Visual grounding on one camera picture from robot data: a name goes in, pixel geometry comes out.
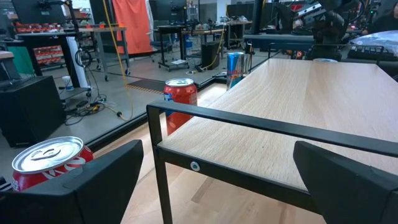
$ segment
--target metal bolt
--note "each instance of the metal bolt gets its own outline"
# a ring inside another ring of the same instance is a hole
[[[191,162],[191,169],[198,172],[200,170],[200,166],[197,162]]]

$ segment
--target white pillar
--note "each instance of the white pillar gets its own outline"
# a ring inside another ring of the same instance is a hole
[[[221,16],[225,16],[226,5],[231,4],[231,0],[217,0],[217,21],[220,21]]]

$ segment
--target pull tab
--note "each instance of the pull tab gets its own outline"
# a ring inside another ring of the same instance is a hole
[[[58,153],[60,153],[61,149],[47,149],[47,150],[38,150],[32,153],[30,156],[30,159],[32,161],[37,161],[41,159],[48,159],[51,157],[56,156]]]

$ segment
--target black floor mat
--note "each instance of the black floor mat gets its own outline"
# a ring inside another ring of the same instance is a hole
[[[128,84],[128,87],[135,90],[148,91],[150,93],[163,95],[165,85],[166,84],[164,82],[159,81],[139,80]]]

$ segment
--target concrete floor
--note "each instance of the concrete floor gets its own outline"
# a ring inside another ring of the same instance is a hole
[[[166,59],[169,62],[172,61],[172,57],[179,58],[178,49],[174,49],[174,52],[166,55]],[[256,56],[253,56],[252,65],[260,63],[266,58],[266,53],[256,51]],[[127,77],[128,83],[138,81],[139,79],[150,79],[150,80],[158,80],[158,81],[166,81],[171,78],[178,77],[187,77],[194,80],[197,85],[209,80],[213,75],[219,74],[220,72],[226,71],[226,54],[224,55],[224,59],[220,60],[220,65],[218,68],[214,70],[209,70],[203,73],[196,73],[194,75],[185,74],[187,71],[193,69],[194,64],[199,64],[199,59],[190,59],[190,69],[181,68],[178,70],[172,70],[168,72],[164,67],[159,68],[157,63],[160,60],[160,54],[154,55],[155,63],[152,63],[152,59],[149,57],[144,57],[140,59],[130,59],[130,68],[131,68],[131,77]],[[112,104],[116,111],[122,112],[124,117],[130,118],[131,115],[131,104],[129,98],[126,94],[126,89],[124,88],[123,77],[121,75],[109,75],[109,81],[106,82],[104,80],[104,73],[96,72],[94,69],[96,68],[96,64],[93,63],[91,65],[91,70],[93,71],[93,75],[95,80],[97,81],[99,92],[101,94],[107,95],[107,102]],[[108,68],[108,72],[113,72],[117,74],[121,74],[120,67],[117,63],[115,66],[111,66]],[[63,81],[61,79],[62,76],[68,75],[66,68],[56,69],[56,70],[47,70],[44,72],[44,75],[53,76],[55,80],[55,84],[57,86],[64,86]],[[92,98],[97,96],[97,87],[95,85],[93,76],[90,72],[86,73],[87,79],[90,80],[92,90]],[[146,111],[146,105],[154,100],[163,99],[162,95],[158,95],[155,93],[149,93],[146,91],[139,91],[133,89],[127,89],[130,93],[132,102],[133,102],[133,114],[132,117],[136,117]],[[85,93],[74,96],[67,103],[70,106],[76,105],[82,100],[87,100]],[[73,118],[68,122],[74,122],[78,118]],[[57,130],[55,130],[49,138],[55,138],[59,136],[76,136],[82,138],[84,142],[95,139],[97,136],[110,131],[124,121],[118,118],[114,112],[109,109],[104,109],[103,111],[84,117],[82,121],[72,126],[61,125]],[[12,167],[11,162],[15,156],[18,155],[25,148],[10,148],[8,143],[3,135],[0,135],[0,176],[6,178],[7,181],[11,180],[12,175]]]

